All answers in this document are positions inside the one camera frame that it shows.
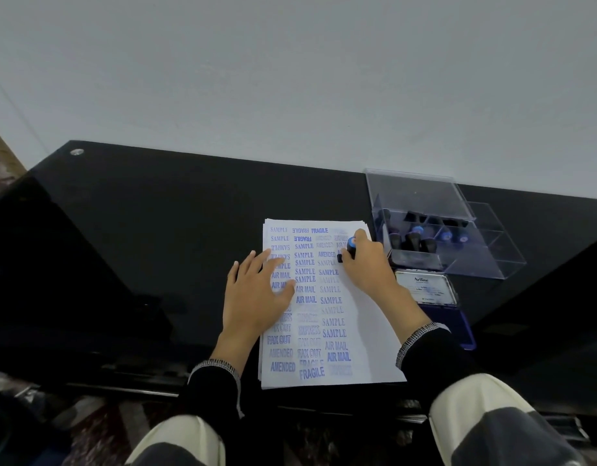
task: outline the left hand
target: left hand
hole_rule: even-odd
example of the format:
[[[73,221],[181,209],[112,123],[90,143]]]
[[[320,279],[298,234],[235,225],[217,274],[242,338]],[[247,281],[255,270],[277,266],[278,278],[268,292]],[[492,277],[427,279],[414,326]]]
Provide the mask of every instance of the left hand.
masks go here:
[[[272,272],[285,260],[266,261],[270,254],[267,249],[256,256],[253,250],[240,265],[235,261],[227,275],[223,332],[211,358],[227,361],[240,374],[257,338],[279,320],[294,296],[294,280],[281,293],[272,292]]]

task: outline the paper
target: paper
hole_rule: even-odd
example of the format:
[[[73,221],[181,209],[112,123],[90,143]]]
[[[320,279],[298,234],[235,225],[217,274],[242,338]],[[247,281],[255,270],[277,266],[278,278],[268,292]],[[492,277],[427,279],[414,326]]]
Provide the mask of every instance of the paper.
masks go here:
[[[260,339],[263,388],[406,381],[396,368],[400,342],[380,308],[337,261],[365,222],[266,219],[263,248],[286,262],[273,291],[296,281],[292,303]]]

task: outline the clear plastic box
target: clear plastic box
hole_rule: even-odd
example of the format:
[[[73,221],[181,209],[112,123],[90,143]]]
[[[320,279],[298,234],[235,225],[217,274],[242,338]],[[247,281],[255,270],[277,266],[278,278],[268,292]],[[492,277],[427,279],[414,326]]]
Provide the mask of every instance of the clear plastic box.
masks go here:
[[[366,179],[376,238],[392,266],[499,280],[525,266],[489,204],[467,202],[451,178],[367,169]],[[434,239],[434,253],[392,248],[418,229]]]

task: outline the stack of paper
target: stack of paper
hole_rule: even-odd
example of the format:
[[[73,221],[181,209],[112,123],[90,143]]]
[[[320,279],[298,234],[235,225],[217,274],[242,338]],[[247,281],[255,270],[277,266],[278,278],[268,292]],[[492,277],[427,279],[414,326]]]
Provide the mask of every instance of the stack of paper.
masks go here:
[[[400,349],[379,307],[357,289],[337,261],[341,247],[366,223],[266,219],[263,248],[286,262],[273,291],[296,280],[287,311],[260,339],[263,388],[405,381]]]

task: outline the white wall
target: white wall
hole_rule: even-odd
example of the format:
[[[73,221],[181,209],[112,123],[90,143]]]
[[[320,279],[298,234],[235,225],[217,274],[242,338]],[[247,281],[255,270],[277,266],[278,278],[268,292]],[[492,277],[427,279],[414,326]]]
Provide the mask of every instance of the white wall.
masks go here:
[[[597,0],[0,0],[0,133],[597,197]]]

